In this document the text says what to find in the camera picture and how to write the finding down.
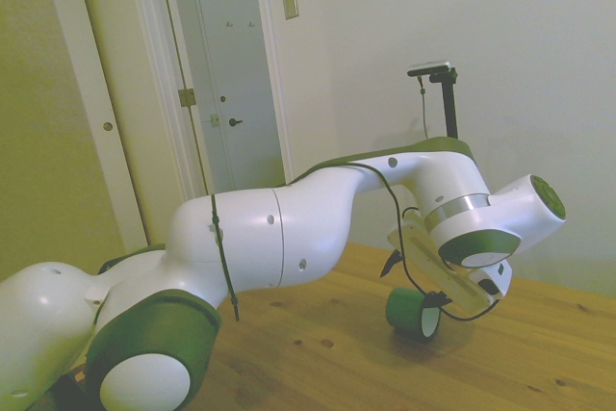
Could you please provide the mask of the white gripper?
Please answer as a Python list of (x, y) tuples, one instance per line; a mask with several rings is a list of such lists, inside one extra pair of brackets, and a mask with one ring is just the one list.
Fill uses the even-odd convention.
[(497, 300), (469, 278), (468, 270), (452, 270), (443, 262), (420, 221), (404, 221), (401, 232), (395, 227), (388, 234), (387, 240), (395, 250), (386, 260), (381, 277), (402, 261), (401, 252), (404, 251), (412, 269), (419, 270), (433, 286), (442, 291), (425, 294), (422, 304), (424, 309), (441, 309), (453, 302), (462, 312), (482, 312)]

